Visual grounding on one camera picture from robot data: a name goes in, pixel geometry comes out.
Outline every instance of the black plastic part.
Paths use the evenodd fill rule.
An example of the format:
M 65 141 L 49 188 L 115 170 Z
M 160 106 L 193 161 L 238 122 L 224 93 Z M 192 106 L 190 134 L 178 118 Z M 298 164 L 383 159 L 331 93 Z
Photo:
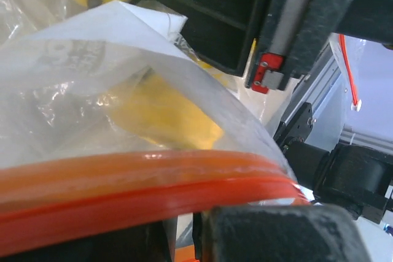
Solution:
M 294 141 L 284 150 L 289 166 L 294 170 L 299 184 L 309 190 L 315 186 L 314 176 L 320 165 L 324 166 L 330 153 L 304 142 Z
M 368 262 L 348 213 L 335 206 L 244 206 L 210 211 L 203 262 Z
M 393 156 L 356 145 L 338 144 L 327 164 L 316 174 L 314 196 L 338 204 L 377 224 L 389 199 L 385 194 L 393 178 Z
M 336 32 L 393 44 L 393 0 L 353 0 Z
M 252 58 L 252 66 L 249 68 L 249 72 L 247 73 L 246 87 L 251 87 L 251 83 L 254 81 L 254 77 L 259 66 L 260 57 L 264 53 L 268 52 L 268 49 L 270 48 L 285 3 L 286 0 L 270 1 L 268 13 L 265 18 L 265 22 L 262 25 L 262 31 L 259 35 L 255 54 Z
M 352 0 L 311 0 L 292 48 L 280 68 L 285 75 L 307 74 L 318 53 L 345 15 Z
M 195 259 L 202 262 L 202 213 L 192 215 L 192 239 L 194 241 Z
M 305 141 L 312 130 L 312 105 L 304 102 L 287 126 L 283 123 L 279 125 L 273 139 L 279 147 L 283 148 L 290 141 Z
M 182 34 L 200 58 L 226 73 L 243 74 L 269 0 L 156 1 L 189 18 Z
M 177 218 L 0 258 L 5 262 L 174 261 Z
M 383 44 L 383 47 L 389 50 L 393 50 L 393 45 L 392 44 Z

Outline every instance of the black bracket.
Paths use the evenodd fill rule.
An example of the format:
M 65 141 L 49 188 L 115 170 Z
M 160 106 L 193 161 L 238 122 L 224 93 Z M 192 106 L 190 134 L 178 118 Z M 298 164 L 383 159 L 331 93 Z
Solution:
M 286 144 L 284 153 L 299 184 L 312 190 L 317 202 L 377 224 L 393 210 L 391 196 L 386 196 L 393 180 L 392 155 L 344 144 L 328 152 L 300 141 Z
M 335 206 L 214 208 L 203 220 L 204 257 L 211 262 L 371 261 L 356 225 Z
M 313 130 L 313 124 L 312 105 L 304 102 L 288 125 L 280 122 L 273 139 L 280 148 L 292 141 L 304 142 Z
M 195 259 L 202 262 L 202 213 L 192 215 L 192 239 L 194 241 Z

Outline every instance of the clear plastic bag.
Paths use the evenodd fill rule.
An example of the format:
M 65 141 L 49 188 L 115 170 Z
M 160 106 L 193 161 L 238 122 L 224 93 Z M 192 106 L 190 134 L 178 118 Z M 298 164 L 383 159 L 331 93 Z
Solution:
M 0 45 L 56 22 L 42 0 L 0 0 Z
M 213 150 L 62 159 L 6 169 L 0 180 L 0 256 L 217 206 L 308 204 L 264 157 Z
M 174 15 L 177 14 L 174 10 L 160 4 L 157 1 L 141 1 L 138 5 L 160 12 L 171 13 Z M 168 40 L 174 42 L 177 48 L 182 50 L 182 52 L 196 62 L 197 65 L 219 81 L 230 93 L 238 98 L 251 111 L 251 113 L 260 120 L 271 136 L 275 134 L 281 117 L 292 97 L 293 90 L 298 83 L 298 79 L 291 79 L 285 91 L 270 91 L 268 94 L 255 92 L 244 86 L 244 77 L 228 75 L 200 60 L 198 55 L 181 34 L 172 32 L 168 35 L 170 36 Z M 250 52 L 250 58 L 247 61 L 245 73 L 248 71 L 253 50 L 254 45 Z
M 260 122 L 131 7 L 111 2 L 0 48 L 1 140 L 15 144 L 2 165 L 102 153 L 80 143 L 103 129 L 127 139 L 120 151 L 237 150 L 293 175 Z

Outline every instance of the red cable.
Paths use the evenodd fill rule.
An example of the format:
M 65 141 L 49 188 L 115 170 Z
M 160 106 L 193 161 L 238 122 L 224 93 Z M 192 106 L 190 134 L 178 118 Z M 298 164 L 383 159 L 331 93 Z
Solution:
M 353 102 L 354 106 L 357 106 L 357 104 L 359 103 L 359 97 L 357 95 L 357 88 L 356 88 L 356 85 L 354 82 L 354 77 L 352 75 L 351 67 L 349 66 L 348 54 L 346 52 L 345 36 L 342 34 L 339 34 L 338 35 L 338 42 L 340 44 L 341 51 L 343 52 L 345 68 L 346 68 L 346 71 L 348 72 L 349 85 L 351 86 L 351 93 L 352 93 L 352 102 Z

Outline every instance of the red bracket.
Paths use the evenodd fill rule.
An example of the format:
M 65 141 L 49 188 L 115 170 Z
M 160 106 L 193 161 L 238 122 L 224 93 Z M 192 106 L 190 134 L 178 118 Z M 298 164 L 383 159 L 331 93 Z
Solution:
M 279 70 L 284 57 L 281 55 L 275 55 L 274 53 L 265 53 L 262 55 L 259 61 L 257 73 L 254 76 L 254 81 L 252 81 L 251 89 L 256 92 L 261 92 L 267 94 L 269 88 L 262 86 L 262 79 L 265 76 L 267 70 Z

